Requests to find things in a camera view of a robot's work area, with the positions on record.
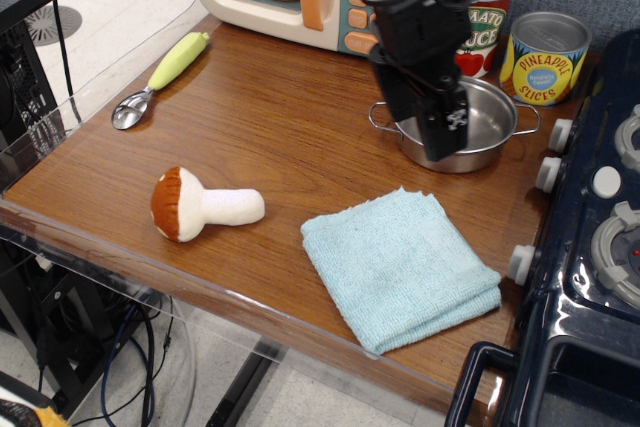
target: metal pot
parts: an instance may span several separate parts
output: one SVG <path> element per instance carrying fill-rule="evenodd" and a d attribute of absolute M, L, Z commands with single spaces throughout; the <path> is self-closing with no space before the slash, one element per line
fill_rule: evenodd
<path fill-rule="evenodd" d="M 460 84 L 467 91 L 470 106 L 467 147 L 438 162 L 427 159 L 415 117 L 396 122 L 395 129 L 381 126 L 373 119 L 373 112 L 386 102 L 377 102 L 369 109 L 369 120 L 377 129 L 399 134 L 400 149 L 411 160 L 445 173 L 473 172 L 486 167 L 500 156 L 502 146 L 511 136 L 532 134 L 540 128 L 540 114 L 534 107 L 517 106 L 533 110 L 538 122 L 533 129 L 516 131 L 518 109 L 508 95 L 488 82 L 471 77 L 462 77 Z"/>

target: spoon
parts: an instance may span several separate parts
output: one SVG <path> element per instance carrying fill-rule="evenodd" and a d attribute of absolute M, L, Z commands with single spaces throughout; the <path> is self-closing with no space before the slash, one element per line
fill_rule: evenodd
<path fill-rule="evenodd" d="M 166 87 L 178 77 L 200 55 L 208 40 L 209 34 L 204 32 L 190 32 L 180 39 L 164 56 L 147 87 L 130 95 L 114 109 L 111 114 L 113 126 L 118 130 L 126 130 L 137 124 L 147 110 L 153 92 Z"/>

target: yellow spoon handle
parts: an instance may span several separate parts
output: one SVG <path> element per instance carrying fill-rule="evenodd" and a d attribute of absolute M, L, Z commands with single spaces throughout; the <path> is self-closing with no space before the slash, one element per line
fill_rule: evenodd
<path fill-rule="evenodd" d="M 174 45 L 149 79 L 152 90 L 166 87 L 178 77 L 204 50 L 209 40 L 206 32 L 189 32 Z"/>

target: can label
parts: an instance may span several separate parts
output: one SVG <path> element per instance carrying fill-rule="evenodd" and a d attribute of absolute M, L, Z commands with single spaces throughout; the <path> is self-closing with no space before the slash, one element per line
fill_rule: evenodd
<path fill-rule="evenodd" d="M 510 2 L 477 2 L 469 7 L 471 37 L 460 46 L 455 57 L 463 75 L 478 78 L 491 69 Z"/>
<path fill-rule="evenodd" d="M 520 43 L 512 33 L 500 71 L 500 86 L 507 95 L 527 104 L 557 104 L 578 81 L 587 47 L 567 54 L 541 52 Z"/>

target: light blue towel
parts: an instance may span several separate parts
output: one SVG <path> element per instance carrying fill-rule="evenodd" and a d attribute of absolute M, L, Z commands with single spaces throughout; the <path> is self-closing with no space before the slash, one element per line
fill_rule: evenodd
<path fill-rule="evenodd" d="M 308 220 L 304 248 L 342 317 L 375 354 L 500 305 L 486 267 L 431 194 L 403 188 Z"/>

